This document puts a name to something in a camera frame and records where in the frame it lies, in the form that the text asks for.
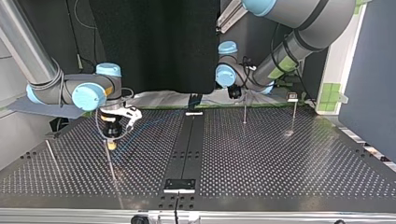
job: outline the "green tape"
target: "green tape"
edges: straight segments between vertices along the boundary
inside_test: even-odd
[[[294,70],[296,68],[296,65],[297,64],[289,56],[286,56],[279,64],[279,66],[287,72],[291,72],[292,70]],[[274,71],[272,71],[272,73],[268,77],[271,79],[277,79],[282,75],[283,72],[275,68]]]
[[[363,0],[356,0],[356,7],[355,7],[355,15],[359,15],[361,13],[361,7],[366,4]]]
[[[341,84],[339,83],[323,83],[318,111],[335,111],[340,99],[340,90]]]

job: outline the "metal rod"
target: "metal rod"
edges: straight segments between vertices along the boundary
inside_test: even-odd
[[[295,103],[294,103],[294,110],[293,110],[293,120],[296,118],[296,112],[297,112],[297,103],[298,103],[298,102],[295,102]]]
[[[248,92],[245,93],[245,100],[244,100],[244,124],[247,123],[247,116],[248,116]]]
[[[47,147],[49,149],[50,156],[52,157],[53,160],[56,160],[55,155],[53,154],[53,151],[52,151],[52,147],[50,146],[50,141],[48,139],[46,139],[46,143],[47,143]]]
[[[16,0],[0,1],[0,38],[30,83],[55,79],[57,67]]]
[[[113,180],[117,181],[116,175],[114,174],[113,162],[111,161],[110,152],[107,148],[107,140],[104,140],[103,142],[104,142],[104,146],[105,146],[105,153],[107,156],[108,167],[110,167],[111,176],[113,177]]]

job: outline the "metal bracket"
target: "metal bracket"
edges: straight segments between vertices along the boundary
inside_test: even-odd
[[[349,101],[349,98],[345,96],[343,93],[340,93],[340,98],[338,100],[340,103],[347,104]]]
[[[233,0],[223,11],[218,19],[217,32],[225,34],[236,24],[248,11],[242,7],[241,0]]]
[[[193,194],[195,193],[195,182],[194,179],[167,179],[163,192]]]
[[[187,223],[188,224],[201,224],[201,217],[199,216],[199,213],[197,213],[197,212],[190,213],[189,221]]]

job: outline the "black perforated surface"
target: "black perforated surface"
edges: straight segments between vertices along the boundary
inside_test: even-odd
[[[139,196],[149,202],[163,193],[165,171],[183,123],[180,113],[143,112],[134,131],[111,153],[117,184],[112,179],[95,121],[85,119],[51,142],[56,161],[47,149],[36,155],[31,153],[31,159],[25,156],[19,167],[2,178],[0,192],[40,197]]]
[[[200,179],[195,209],[396,211],[396,174],[328,120],[256,108],[244,124],[243,113],[206,110],[201,173],[190,167]]]
[[[178,209],[396,213],[396,174],[312,110],[144,111],[112,153],[111,178],[94,120],[0,172],[0,207],[165,210],[167,178],[195,179]]]

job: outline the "cable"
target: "cable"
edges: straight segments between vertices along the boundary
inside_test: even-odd
[[[308,90],[306,89],[306,87],[303,83],[303,79],[300,74],[300,68],[297,68],[296,71],[297,71],[297,77],[300,79],[301,85],[303,86],[304,91],[306,92],[306,95],[309,97],[309,100],[312,102],[312,104],[314,104],[314,106],[317,107],[317,103],[315,103],[314,99],[311,97],[311,95],[309,94]]]
[[[87,24],[83,23],[83,22],[79,19],[78,14],[77,14],[78,1],[79,1],[79,0],[76,0],[76,3],[75,3],[75,5],[74,5],[74,13],[75,13],[76,20],[78,21],[78,23],[79,23],[80,25],[82,25],[82,26],[84,26],[84,27],[86,27],[86,28],[89,28],[89,29],[96,30],[96,29],[97,29],[96,26],[87,25]]]
[[[287,37],[286,35],[283,38],[282,45],[283,45],[283,48],[285,49],[286,54],[288,55],[288,57],[291,58],[291,60],[296,64],[295,68],[293,70],[291,70],[291,71],[286,71],[276,61],[276,58],[275,58],[275,55],[274,55],[274,39],[276,37],[276,33],[277,33],[277,30],[278,30],[279,26],[280,26],[280,23],[277,24],[277,26],[276,26],[276,28],[274,30],[273,37],[271,39],[271,58],[273,60],[273,63],[275,64],[276,68],[283,73],[282,77],[284,75],[287,75],[287,74],[294,74],[300,79],[300,82],[301,82],[301,84],[302,84],[302,86],[304,88],[304,91],[306,92],[306,95],[309,97],[311,102],[316,107],[317,104],[314,102],[314,99],[311,97],[311,95],[309,94],[308,90],[306,89],[305,84],[303,83],[302,75],[301,75],[301,72],[300,72],[301,63],[297,60],[297,58],[292,54],[291,50],[289,49],[288,42],[286,41],[286,37]]]
[[[49,89],[49,88],[55,86],[58,83],[58,81],[60,79],[62,79],[62,77],[64,76],[64,71],[62,71],[62,69],[59,66],[58,62],[56,62],[54,59],[52,59],[52,60],[55,63],[56,68],[57,68],[56,77],[53,80],[51,80],[49,83],[44,84],[44,85],[36,85],[36,84],[33,84],[33,83],[29,82],[29,85],[32,87],[33,90],[35,90],[35,91],[43,91],[43,90]]]
[[[177,194],[177,200],[176,200],[176,205],[175,205],[175,210],[174,210],[174,214],[175,214],[175,224],[178,224],[178,215],[177,215],[177,207],[178,207],[178,196],[180,194]]]
[[[96,59],[96,29],[93,30],[93,60],[98,64],[98,60]]]
[[[79,45],[78,45],[78,42],[77,42],[76,30],[75,30],[75,27],[74,27],[74,24],[73,24],[73,20],[72,20],[72,16],[71,16],[69,0],[65,0],[65,2],[66,2],[66,8],[67,8],[67,15],[69,17],[70,27],[72,29],[72,34],[73,34],[73,38],[74,38],[75,45],[76,45],[76,52],[77,52],[77,56],[78,56],[78,61],[82,60],[85,63],[87,63],[88,65],[90,65],[92,67],[92,69],[93,69],[92,72],[94,72],[95,65],[93,64],[93,62],[91,62],[90,60],[88,60],[88,59],[86,59],[86,58],[81,56],[81,53],[80,53],[80,50],[79,50]]]

